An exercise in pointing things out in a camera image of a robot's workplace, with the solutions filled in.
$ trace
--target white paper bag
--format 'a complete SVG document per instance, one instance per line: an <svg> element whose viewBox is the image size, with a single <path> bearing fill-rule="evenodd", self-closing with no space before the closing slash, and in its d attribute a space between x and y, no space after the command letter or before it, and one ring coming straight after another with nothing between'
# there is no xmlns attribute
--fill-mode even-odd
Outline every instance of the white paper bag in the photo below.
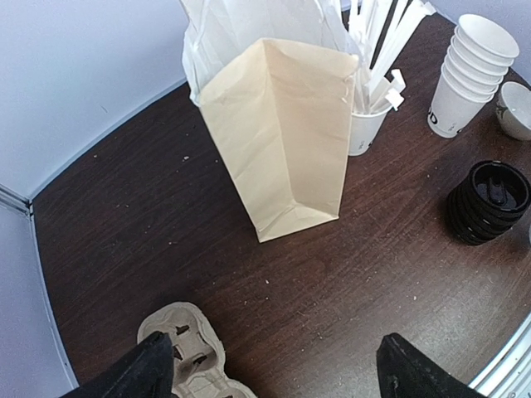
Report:
<svg viewBox="0 0 531 398"><path fill-rule="evenodd" d="M259 40L201 91L260 242L338 218L357 67L342 52Z"/></svg>
<svg viewBox="0 0 531 398"><path fill-rule="evenodd" d="M202 88L261 38L287 39L359 55L340 0L182 0L190 23L183 66L198 104Z"/></svg>

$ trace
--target paper cup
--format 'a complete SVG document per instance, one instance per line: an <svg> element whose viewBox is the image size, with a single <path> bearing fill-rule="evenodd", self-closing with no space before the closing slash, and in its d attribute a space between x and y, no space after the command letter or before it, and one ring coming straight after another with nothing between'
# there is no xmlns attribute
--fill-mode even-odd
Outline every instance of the paper cup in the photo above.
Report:
<svg viewBox="0 0 531 398"><path fill-rule="evenodd" d="M451 69L448 68L448 65L446 63L442 64L442 70L446 74L446 78L448 79L448 81L450 81L450 83L454 87L456 87L461 93L469 97L475 97L479 101L487 100L492 94L498 91L497 85L493 85L490 87L481 86L481 90L477 90L476 88L472 87L471 85L468 85L465 81L460 79L458 75L452 73Z"/></svg>
<svg viewBox="0 0 531 398"><path fill-rule="evenodd" d="M471 74L463 65L459 65L455 62L451 54L447 53L445 57L445 64L449 71L452 74L458 76L461 80L466 82L468 85L483 91L485 88L492 88L496 85L500 85L504 81L504 77L500 76L497 80L488 80L484 79L483 76L478 76L477 74Z"/></svg>
<svg viewBox="0 0 531 398"><path fill-rule="evenodd" d="M492 98L494 94L486 101L465 97L448 82L445 73L441 72L428 111L428 125L441 137L454 138Z"/></svg>
<svg viewBox="0 0 531 398"><path fill-rule="evenodd" d="M465 14L460 16L458 25L466 45L485 59L503 62L516 58L520 53L516 40L503 27L487 18Z"/></svg>
<svg viewBox="0 0 531 398"><path fill-rule="evenodd" d="M458 65L465 66L472 75L489 76L490 79L497 80L500 76L504 76L507 74L507 72L509 72L509 68L504 68L503 70L498 71L492 71L482 68L481 66L478 66L476 64L472 64L453 45L450 45L450 47L448 47L448 53L451 54L451 56L455 59Z"/></svg>
<svg viewBox="0 0 531 398"><path fill-rule="evenodd" d="M458 26L454 29L455 39L466 48L467 51L474 54L474 56L480 58L483 61L497 66L511 66L514 63L514 58L503 58L500 56L493 56L492 54L481 50L474 42L466 37L461 28Z"/></svg>
<svg viewBox="0 0 531 398"><path fill-rule="evenodd" d="M468 49L461 40L459 40L459 37L453 36L451 38L451 45L460 53L463 55L463 57L472 65L478 66L481 69L489 70L493 73L499 74L504 73L504 70L507 69L509 66L513 65L513 62L510 62L509 65L496 65L489 61L484 60L480 56L477 56L474 52Z"/></svg>
<svg viewBox="0 0 531 398"><path fill-rule="evenodd" d="M359 156L367 152L391 108L392 106L389 105L385 110L377 114L352 113L349 156Z"/></svg>

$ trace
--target dark brown tabletop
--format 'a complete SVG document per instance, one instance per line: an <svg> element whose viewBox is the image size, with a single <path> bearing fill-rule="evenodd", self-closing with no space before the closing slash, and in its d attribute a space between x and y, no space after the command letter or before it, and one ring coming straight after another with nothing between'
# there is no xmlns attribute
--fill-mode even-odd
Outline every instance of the dark brown tabletop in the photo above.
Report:
<svg viewBox="0 0 531 398"><path fill-rule="evenodd" d="M338 221L259 244L187 86L47 187L42 266L80 383L175 301L202 309L228 375L262 397L379 396L375 351L390 332L462 381L480 371L529 313L531 213L469 247L446 232L441 203L479 160L531 176L531 157L493 103L457 138L427 127L452 28L427 18L400 55L406 101L349 160Z"/></svg>

